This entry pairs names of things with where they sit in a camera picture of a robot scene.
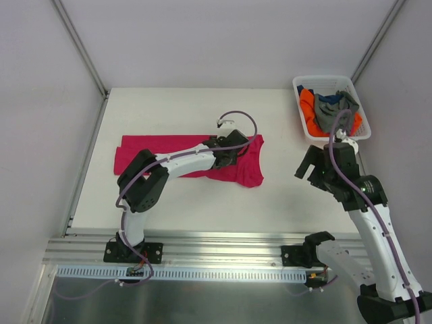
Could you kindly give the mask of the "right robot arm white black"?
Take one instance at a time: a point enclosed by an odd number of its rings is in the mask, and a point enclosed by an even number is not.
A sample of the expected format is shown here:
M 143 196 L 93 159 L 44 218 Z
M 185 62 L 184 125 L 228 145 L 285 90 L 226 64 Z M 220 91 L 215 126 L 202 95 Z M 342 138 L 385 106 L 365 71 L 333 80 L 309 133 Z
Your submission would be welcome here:
M 329 232 L 305 237 L 302 246 L 289 257 L 305 268 L 328 266 L 357 292 L 358 309 L 367 323 L 393 323 L 431 310 L 431 293 L 413 275 L 396 234 L 392 230 L 388 199 L 381 182 L 373 175 L 361 175 L 356 153 L 346 142 L 309 146 L 295 176 L 307 169 L 312 186 L 330 193 L 342 204 L 360 234 L 372 272 L 353 259 Z

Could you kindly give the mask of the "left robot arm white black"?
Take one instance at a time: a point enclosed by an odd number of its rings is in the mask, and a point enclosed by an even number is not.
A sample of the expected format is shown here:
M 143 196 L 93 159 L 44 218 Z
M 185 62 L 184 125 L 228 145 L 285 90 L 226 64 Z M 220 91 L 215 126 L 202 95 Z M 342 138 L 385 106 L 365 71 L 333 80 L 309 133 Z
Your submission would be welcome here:
M 122 210 L 119 255 L 127 262 L 140 258 L 146 212 L 158 203 L 168 181 L 235 165 L 240 151 L 250 143 L 251 139 L 239 130 L 232 130 L 226 136 L 213 136 L 174 153 L 154 155 L 148 149 L 140 151 L 117 180 L 119 197 L 115 205 Z

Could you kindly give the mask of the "pink t shirt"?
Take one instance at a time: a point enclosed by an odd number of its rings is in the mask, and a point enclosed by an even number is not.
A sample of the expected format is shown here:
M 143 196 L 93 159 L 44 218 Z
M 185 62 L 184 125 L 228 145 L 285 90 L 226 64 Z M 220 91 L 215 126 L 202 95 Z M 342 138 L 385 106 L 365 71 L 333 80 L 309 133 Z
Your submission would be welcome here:
M 148 149 L 153 154 L 170 153 L 192 148 L 208 139 L 210 139 L 209 135 L 124 135 L 121 139 L 121 145 L 115 150 L 113 174 L 121 175 L 142 149 Z M 247 188 L 260 186 L 264 180 L 260 166 L 260 153 L 263 144 L 263 137 L 259 134 L 248 147 L 248 150 L 238 157 L 235 165 L 220 170 L 196 171 L 185 176 L 187 178 L 209 178 L 222 182 L 233 182 Z

